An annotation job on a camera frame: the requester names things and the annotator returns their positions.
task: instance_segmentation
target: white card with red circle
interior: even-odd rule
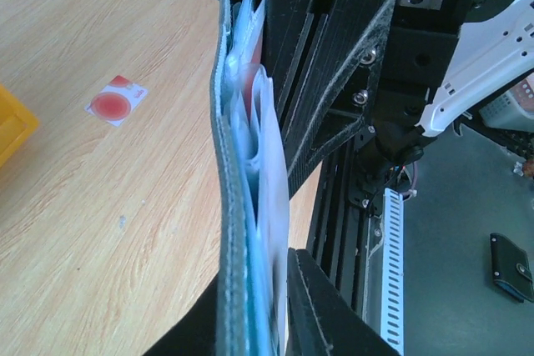
[[[118,127],[149,91],[118,75],[85,107],[88,113]]]

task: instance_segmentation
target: orange object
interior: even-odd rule
[[[0,85],[0,166],[28,139],[39,121]]]

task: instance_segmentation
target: screw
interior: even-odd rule
[[[366,90],[359,91],[352,95],[352,103],[356,106],[363,106],[369,100],[369,93]]]
[[[376,49],[372,48],[362,59],[361,63],[364,66],[374,63],[376,60]]]

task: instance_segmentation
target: yellow bin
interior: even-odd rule
[[[38,127],[37,118],[0,85],[0,166]]]

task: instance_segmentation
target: light wood tabletop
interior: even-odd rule
[[[219,267],[215,0],[0,0],[0,83],[41,127],[0,168],[0,354],[141,354]],[[84,110],[149,90],[120,127]],[[292,201],[304,247],[318,172]]]

